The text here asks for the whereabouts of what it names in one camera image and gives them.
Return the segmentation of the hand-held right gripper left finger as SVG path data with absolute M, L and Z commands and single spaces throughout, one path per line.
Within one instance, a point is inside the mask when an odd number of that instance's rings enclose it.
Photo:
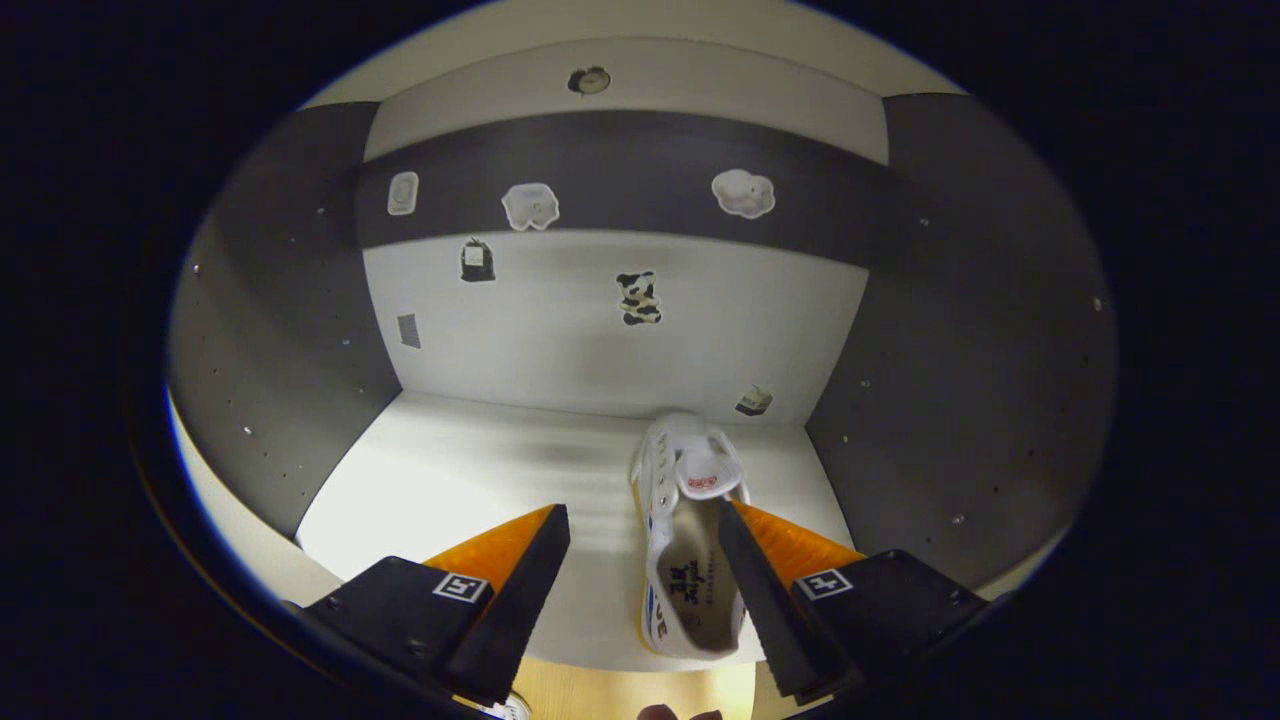
M 298 616 L 417 694 L 495 705 L 512 689 L 570 538 L 567 507 L 547 505 L 426 561 L 387 556 Z

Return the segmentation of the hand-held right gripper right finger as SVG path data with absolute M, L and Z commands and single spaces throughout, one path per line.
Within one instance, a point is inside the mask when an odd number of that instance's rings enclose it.
M 792 700 L 897 682 L 1004 606 L 904 550 L 867 556 L 736 500 L 719 506 L 718 541 Z

